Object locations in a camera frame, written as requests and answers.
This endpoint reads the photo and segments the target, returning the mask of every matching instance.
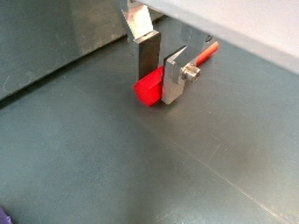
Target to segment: red plastic piece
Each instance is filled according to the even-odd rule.
[[[197,66],[218,51],[220,42],[216,42],[200,55]],[[163,96],[165,67],[158,67],[134,86],[139,101],[151,107]]]

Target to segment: gray floor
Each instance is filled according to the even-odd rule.
[[[163,55],[181,44],[166,19]],[[172,106],[127,41],[2,102],[0,205],[26,223],[299,223],[299,77],[221,43]]]

